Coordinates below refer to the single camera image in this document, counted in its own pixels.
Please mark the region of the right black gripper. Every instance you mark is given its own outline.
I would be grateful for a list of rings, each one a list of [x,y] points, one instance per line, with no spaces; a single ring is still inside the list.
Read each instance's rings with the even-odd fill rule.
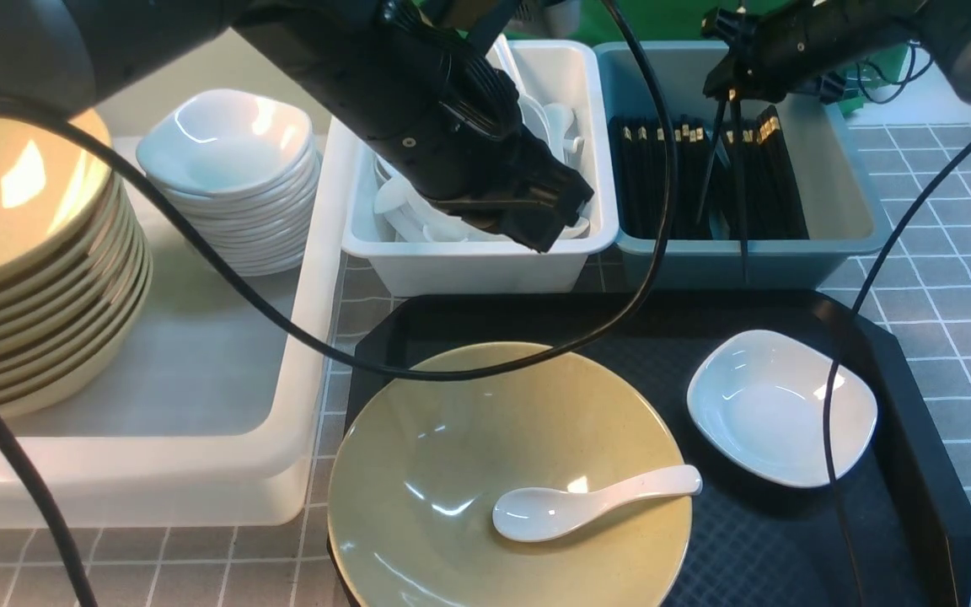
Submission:
[[[871,54],[905,45],[915,31],[914,1],[790,1],[768,13],[713,8],[701,35],[727,46],[706,74],[702,93],[715,100],[778,103],[807,94],[841,99],[841,70]]]

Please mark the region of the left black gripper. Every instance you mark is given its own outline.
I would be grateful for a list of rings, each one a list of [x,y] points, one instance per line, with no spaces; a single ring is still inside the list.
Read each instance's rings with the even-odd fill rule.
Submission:
[[[385,35],[365,65],[358,137],[444,214],[547,252],[593,199],[523,124],[515,84],[458,35]]]

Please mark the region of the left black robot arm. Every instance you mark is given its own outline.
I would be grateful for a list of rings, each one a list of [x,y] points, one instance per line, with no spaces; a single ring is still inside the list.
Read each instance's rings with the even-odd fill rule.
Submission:
[[[486,53],[517,1],[0,1],[0,116],[66,120],[232,30],[440,211],[544,253],[593,188]]]

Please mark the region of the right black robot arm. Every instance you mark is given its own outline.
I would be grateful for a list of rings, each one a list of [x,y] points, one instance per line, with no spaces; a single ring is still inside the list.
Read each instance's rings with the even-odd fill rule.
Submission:
[[[971,1],[791,1],[764,14],[713,8],[701,34],[726,55],[704,94],[778,103],[789,94],[837,101],[839,72],[887,47],[914,41],[956,96],[971,104]]]

